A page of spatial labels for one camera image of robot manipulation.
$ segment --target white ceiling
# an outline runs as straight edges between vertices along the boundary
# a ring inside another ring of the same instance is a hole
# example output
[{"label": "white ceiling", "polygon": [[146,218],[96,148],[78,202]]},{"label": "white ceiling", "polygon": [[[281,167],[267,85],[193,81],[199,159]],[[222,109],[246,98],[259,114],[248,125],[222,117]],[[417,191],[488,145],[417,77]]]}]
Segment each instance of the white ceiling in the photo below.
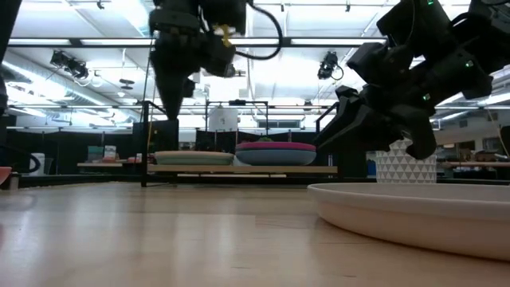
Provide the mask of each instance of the white ceiling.
[{"label": "white ceiling", "polygon": [[[255,4],[272,13],[279,21],[286,36],[300,37],[380,37],[375,23],[398,0],[350,0],[351,10],[346,12],[344,0],[255,0]],[[468,9],[469,1],[443,0],[441,3],[450,18]],[[24,0],[18,15],[13,37],[144,37],[151,0],[103,1],[104,10],[99,10],[91,0]],[[250,37],[275,37],[276,30],[263,14],[249,9],[248,35]],[[133,104],[143,98],[147,70],[148,49],[127,49],[123,66],[122,49],[60,49],[68,55],[87,62],[87,67],[100,78],[80,81],[91,92],[97,92],[119,104]],[[256,100],[269,100],[275,104],[303,104],[314,100],[314,104],[331,104],[336,85],[348,85],[360,89],[364,82],[349,68],[344,78],[319,81],[317,70],[327,51],[336,51],[339,59],[347,59],[353,49],[286,48],[269,61],[253,61],[250,70],[253,96]],[[53,70],[49,63],[53,49],[11,48],[12,53]],[[272,49],[251,49],[253,54],[271,53]],[[237,69],[248,68],[247,60],[236,58]],[[71,79],[63,71],[57,71]],[[135,82],[133,90],[120,98],[119,79]],[[214,90],[211,100],[234,100],[238,89],[247,88],[246,78],[229,80],[202,77],[199,88],[205,84]],[[152,72],[147,79],[147,98],[155,90]],[[203,103],[204,97],[196,93],[187,104]]]}]

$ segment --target white tray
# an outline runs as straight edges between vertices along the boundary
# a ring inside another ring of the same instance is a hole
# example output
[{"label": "white tray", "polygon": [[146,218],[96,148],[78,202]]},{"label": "white tray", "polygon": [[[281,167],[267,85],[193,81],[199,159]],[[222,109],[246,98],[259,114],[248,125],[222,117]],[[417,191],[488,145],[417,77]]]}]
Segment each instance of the white tray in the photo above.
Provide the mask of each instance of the white tray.
[{"label": "white tray", "polygon": [[326,221],[411,246],[510,261],[510,187],[313,184]]}]

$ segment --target white geometric box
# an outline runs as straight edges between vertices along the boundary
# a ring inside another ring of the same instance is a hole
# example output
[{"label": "white geometric box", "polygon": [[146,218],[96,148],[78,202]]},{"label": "white geometric box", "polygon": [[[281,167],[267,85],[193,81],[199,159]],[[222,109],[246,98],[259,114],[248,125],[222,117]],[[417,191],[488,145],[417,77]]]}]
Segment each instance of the white geometric box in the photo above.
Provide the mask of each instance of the white geometric box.
[{"label": "white geometric box", "polygon": [[378,183],[436,183],[436,155],[416,160],[406,153],[411,144],[411,140],[398,140],[389,152],[376,152]]}]

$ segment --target ceiling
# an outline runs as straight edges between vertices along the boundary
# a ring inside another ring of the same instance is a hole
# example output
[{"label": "ceiling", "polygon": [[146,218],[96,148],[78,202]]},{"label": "ceiling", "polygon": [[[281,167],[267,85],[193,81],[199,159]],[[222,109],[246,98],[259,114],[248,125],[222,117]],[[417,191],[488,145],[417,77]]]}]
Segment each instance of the ceiling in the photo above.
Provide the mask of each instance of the ceiling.
[{"label": "ceiling", "polygon": [[[344,0],[255,0],[255,5],[273,14],[287,37],[381,37],[375,23],[397,2],[398,0],[350,0],[349,12],[346,11]],[[154,8],[152,1],[103,0],[102,3],[104,10],[97,7],[96,0],[24,0],[12,36],[148,36],[146,23],[148,13]],[[465,12],[469,5],[466,0],[443,0],[441,3],[450,18]],[[250,9],[247,24],[249,37],[277,35],[273,23],[265,15]],[[55,71],[49,63],[54,50],[62,50],[71,57],[85,61],[91,75],[96,76],[90,76],[84,81],[74,81],[66,72]],[[249,52],[264,55],[272,51],[271,48],[252,48]],[[202,74],[194,78],[199,82],[194,98],[185,99],[184,104],[204,104],[206,96],[210,100],[235,100],[241,94],[244,97],[248,95],[246,100],[268,100],[270,104],[277,105],[302,105],[305,100],[311,100],[316,105],[333,104],[336,85],[361,89],[364,82],[349,68],[345,68],[344,78],[340,82],[318,80],[317,69],[327,51],[335,51],[340,64],[344,65],[355,49],[284,48],[277,57],[269,61],[250,63],[245,58],[237,57],[234,66],[245,71],[249,69],[251,89],[247,77],[221,79]],[[46,81],[64,86],[68,93],[70,89],[70,92],[75,92],[78,88],[80,93],[75,97],[87,99],[90,104],[134,104],[144,98],[144,92],[146,98],[152,99],[155,96],[155,102],[160,104],[153,72],[147,67],[149,49],[129,48],[124,52],[122,49],[10,48],[9,53],[13,54],[12,57],[35,63],[35,66],[26,64],[25,70],[37,74],[45,70],[45,75],[48,75]],[[500,72],[495,77],[505,76],[506,73]],[[121,78],[134,81],[133,89],[121,90]],[[458,97],[453,103],[472,104],[465,102],[462,97]],[[136,113],[137,111],[127,112],[126,115],[134,119]],[[194,112],[183,109],[182,114],[193,116]],[[196,115],[195,120],[197,127],[203,125],[202,116]]]}]

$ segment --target pink bowl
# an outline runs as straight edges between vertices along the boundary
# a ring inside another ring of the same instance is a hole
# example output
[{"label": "pink bowl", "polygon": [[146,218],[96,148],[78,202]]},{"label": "pink bowl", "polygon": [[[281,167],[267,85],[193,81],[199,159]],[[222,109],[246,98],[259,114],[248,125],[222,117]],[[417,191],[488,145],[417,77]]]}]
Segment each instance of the pink bowl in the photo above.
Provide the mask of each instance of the pink bowl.
[{"label": "pink bowl", "polygon": [[315,151],[316,147],[306,143],[289,143],[289,142],[240,143],[236,146],[236,150],[259,150],[259,149]]},{"label": "pink bowl", "polygon": [[6,181],[10,175],[10,171],[12,171],[12,167],[0,167],[0,184]]}]

